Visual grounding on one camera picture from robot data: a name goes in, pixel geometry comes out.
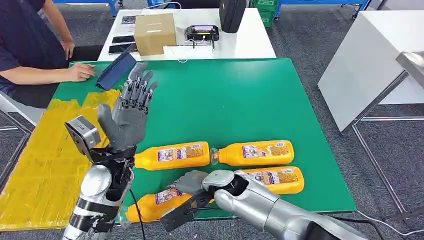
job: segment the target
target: plastic bottle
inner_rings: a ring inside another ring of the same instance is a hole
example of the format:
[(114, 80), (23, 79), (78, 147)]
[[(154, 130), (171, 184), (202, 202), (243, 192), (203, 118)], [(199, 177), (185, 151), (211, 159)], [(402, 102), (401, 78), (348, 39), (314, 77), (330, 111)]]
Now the plastic bottle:
[(301, 170), (295, 166), (244, 169), (236, 172), (254, 177), (278, 195), (300, 193), (305, 185)]
[(150, 147), (135, 155), (135, 167), (150, 171), (200, 167), (209, 163), (209, 145), (205, 141)]
[[(159, 220), (162, 215), (169, 210), (179, 207), (191, 197), (190, 194), (172, 188), (156, 194), (144, 195), (137, 202), (141, 212), (141, 220), (143, 220), (144, 223)], [(131, 223), (140, 221), (135, 204), (128, 207), (125, 215)]]
[(223, 149), (211, 148), (212, 164), (257, 166), (289, 164), (295, 157), (292, 143), (287, 140), (233, 143)]

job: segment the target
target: green tabletop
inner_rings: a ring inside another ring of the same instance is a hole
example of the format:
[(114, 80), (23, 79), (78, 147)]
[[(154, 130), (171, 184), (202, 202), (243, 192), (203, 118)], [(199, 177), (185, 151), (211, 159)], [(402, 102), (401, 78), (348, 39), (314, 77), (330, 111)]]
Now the green tabletop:
[[(109, 62), (93, 62), (100, 73)], [(281, 198), (312, 212), (356, 210), (299, 77), (288, 58), (150, 61), (158, 82), (147, 118), (144, 140), (149, 147), (206, 141), (210, 147), (232, 143), (289, 140), (294, 148), (291, 166), (304, 176), (304, 189)], [(122, 77), (115, 87), (122, 85)], [(88, 92), (100, 92), (96, 79), (65, 82), (54, 98), (83, 103)], [(132, 189), (139, 199), (158, 193), (194, 168), (148, 171), (134, 168)], [(237, 170), (225, 164), (198, 167)], [(133, 204), (129, 195), (124, 206)], [(228, 218), (221, 210), (203, 210), (199, 219)]]

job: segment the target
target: robotic arm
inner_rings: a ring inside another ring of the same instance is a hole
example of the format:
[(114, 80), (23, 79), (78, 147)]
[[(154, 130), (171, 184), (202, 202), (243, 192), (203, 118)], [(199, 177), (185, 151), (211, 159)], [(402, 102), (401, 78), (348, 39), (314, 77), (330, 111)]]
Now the robotic arm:
[[(189, 172), (171, 187), (190, 193), (194, 198), (209, 193), (218, 207), (270, 233), (278, 240), (367, 239), (344, 222), (306, 211), (280, 199), (242, 171), (215, 170), (203, 176), (205, 174), (199, 171)], [(162, 218), (165, 228), (170, 227), (168, 223), (172, 218), (172, 212)]]
[(124, 196), (134, 175), (136, 144), (145, 136), (149, 102), (157, 83), (147, 89), (152, 71), (137, 63), (125, 82), (113, 110), (107, 104), (97, 108), (97, 120), (109, 139), (104, 148), (98, 130), (83, 116), (65, 123), (78, 150), (92, 162), (85, 174), (76, 206), (63, 240), (106, 240), (115, 223)]

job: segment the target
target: robotic thumb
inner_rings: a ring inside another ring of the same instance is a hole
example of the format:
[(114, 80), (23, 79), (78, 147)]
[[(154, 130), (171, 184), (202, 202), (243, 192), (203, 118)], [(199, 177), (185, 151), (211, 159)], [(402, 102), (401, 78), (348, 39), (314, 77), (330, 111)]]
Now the robotic thumb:
[(224, 189), (219, 189), (215, 192), (213, 198), (215, 199), (216, 205), (218, 205), (218, 207), (222, 210), (229, 213), (235, 212), (234, 196), (228, 191)]
[(120, 131), (117, 123), (112, 119), (111, 108), (107, 104), (100, 104), (97, 107), (97, 121), (103, 129), (104, 134), (110, 141), (113, 149), (119, 149)]

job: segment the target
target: bottle label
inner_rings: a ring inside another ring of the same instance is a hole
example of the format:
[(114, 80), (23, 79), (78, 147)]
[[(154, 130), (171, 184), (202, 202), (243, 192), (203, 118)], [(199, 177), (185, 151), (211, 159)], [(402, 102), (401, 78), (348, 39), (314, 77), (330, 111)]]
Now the bottle label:
[(157, 151), (157, 161), (161, 163), (172, 160), (196, 158), (201, 157), (204, 154), (202, 144), (187, 145), (181, 148), (166, 148)]
[(268, 157), (268, 156), (281, 156), (289, 153), (287, 144), (283, 141), (277, 142), (275, 145), (244, 145), (241, 147), (243, 157), (245, 159)]
[(284, 168), (276, 171), (245, 172), (245, 174), (265, 185), (296, 183), (299, 181), (293, 168)]
[(182, 196), (184, 194), (185, 194), (184, 192), (178, 191), (178, 190), (173, 189), (173, 188), (169, 188), (169, 189), (166, 189), (165, 191), (161, 191), (159, 193), (156, 193), (154, 195), (154, 198), (156, 200), (156, 204), (162, 204), (166, 201), (171, 200), (174, 197)]

